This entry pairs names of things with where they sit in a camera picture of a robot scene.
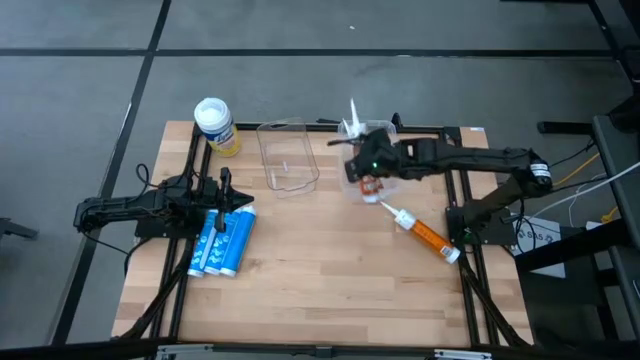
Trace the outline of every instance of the blue package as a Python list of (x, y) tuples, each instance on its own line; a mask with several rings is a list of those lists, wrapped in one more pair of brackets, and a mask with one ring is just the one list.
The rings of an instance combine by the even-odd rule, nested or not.
[(234, 211), (230, 214), (224, 215), (226, 231), (216, 234), (216, 238), (213, 242), (211, 250), (209, 251), (207, 262), (204, 267), (204, 272), (206, 272), (207, 274), (220, 274), (220, 269), (222, 268), (222, 259), (224, 259), (225, 253), (227, 252), (229, 241), (233, 236), (233, 232), (236, 228), (239, 217), (240, 213), (238, 211)]
[(214, 239), (216, 236), (216, 229), (213, 226), (218, 215), (218, 210), (209, 210), (207, 213), (207, 219), (204, 221), (204, 226), (200, 232), (200, 238), (198, 243), (193, 249), (193, 257), (191, 258), (191, 265), (187, 274), (195, 277), (204, 276), (204, 268), (207, 262), (207, 256), (211, 251)]
[(231, 236), (231, 241), (227, 247), (227, 253), (222, 260), (222, 268), (220, 273), (227, 276), (236, 276), (242, 255), (249, 243), (249, 235), (256, 222), (256, 211), (253, 206), (247, 206), (240, 209), (240, 217), (236, 224), (236, 230)]

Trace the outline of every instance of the wooden table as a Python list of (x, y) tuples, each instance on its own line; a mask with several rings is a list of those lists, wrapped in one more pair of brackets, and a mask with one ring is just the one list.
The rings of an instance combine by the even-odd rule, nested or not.
[[(154, 183), (182, 171), (192, 126), (167, 123)], [(487, 146), (482, 129), (461, 132), (465, 146)], [(241, 131), (240, 137), (241, 152), (232, 158), (213, 155), (209, 174), (215, 178), (221, 167), (229, 167), (234, 188), (255, 196), (258, 218), (236, 278), (189, 278), (180, 340), (469, 346), (458, 266), (445, 263), (398, 228), (382, 206), (345, 199), (338, 182), (339, 149), (326, 146), (334, 134), (309, 133), (320, 178), (314, 192), (288, 199), (276, 199), (267, 186), (256, 133)], [(493, 174), (471, 172), (469, 177), (475, 198), (496, 187)], [(401, 192), (389, 202), (446, 235), (444, 176), (400, 184)], [(168, 239), (154, 239), (133, 255), (113, 335), (129, 329), (155, 296), (167, 244)], [(494, 301), (531, 342), (513, 259), (500, 247), (483, 250)], [(172, 309), (170, 298), (162, 335), (168, 333)], [(477, 300), (476, 312), (486, 341)]]

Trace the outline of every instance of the transparent plastic box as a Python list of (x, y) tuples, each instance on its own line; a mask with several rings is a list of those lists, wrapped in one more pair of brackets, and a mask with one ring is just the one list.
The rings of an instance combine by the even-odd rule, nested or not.
[(304, 120), (290, 118), (265, 123), (257, 133), (267, 184), (278, 198), (315, 190), (320, 172)]
[[(361, 123), (367, 125), (367, 133), (373, 130), (385, 129), (391, 143), (398, 141), (398, 135), (396, 133), (396, 127), (390, 121), (387, 120), (360, 120)], [(344, 122), (338, 125), (338, 138), (347, 139), (347, 130), (344, 127)], [(358, 183), (350, 183), (347, 180), (347, 174), (344, 172), (344, 162), (353, 159), (353, 146), (340, 145), (340, 156), (338, 157), (338, 169), (340, 171), (340, 186), (345, 196), (354, 202), (363, 202), (362, 192)], [(398, 179), (395, 178), (380, 178), (383, 188), (378, 192), (380, 199), (385, 199), (398, 190)]]

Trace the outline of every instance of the yellow label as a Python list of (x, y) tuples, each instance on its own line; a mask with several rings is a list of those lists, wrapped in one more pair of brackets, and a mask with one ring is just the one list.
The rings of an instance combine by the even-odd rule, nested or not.
[(233, 132), (233, 135), (224, 141), (216, 142), (209, 140), (209, 145), (211, 145), (213, 151), (220, 154), (220, 156), (233, 156), (240, 150), (240, 136), (238, 135), (238, 128), (235, 124), (231, 125), (231, 131)]

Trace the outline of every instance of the gray floor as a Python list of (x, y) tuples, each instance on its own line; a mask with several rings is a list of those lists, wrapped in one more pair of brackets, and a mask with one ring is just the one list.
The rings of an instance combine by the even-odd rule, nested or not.
[[(623, 43), (637, 42), (619, 9), (606, 14)], [(159, 0), (0, 1), (0, 47), (147, 46)], [(497, 0), (174, 1), (161, 48), (606, 47), (582, 5)], [(80, 237), (75, 204), (97, 193), (126, 113), (139, 58), (0, 58), (0, 216), (40, 229), (37, 242), (0, 243), (0, 347), (48, 341)], [(610, 61), (416, 58), (157, 58), (115, 194), (137, 193), (137, 163), (150, 167), (167, 120), (191, 120), (217, 96), (237, 121), (290, 116), (362, 118), (399, 112), (407, 124), (480, 126), (492, 146), (536, 149), (553, 161), (583, 137), (546, 136), (540, 120), (588, 121), (630, 88)], [(558, 166), (562, 176), (582, 156)], [(594, 165), (576, 177), (602, 172)], [(562, 195), (531, 201), (528, 211)], [(598, 220), (608, 189), (579, 200), (574, 220)], [(567, 209), (545, 214), (567, 224)], [(128, 248), (133, 225), (110, 225), (101, 240)], [(107, 339), (122, 287), (122, 256), (98, 248), (70, 341)]]

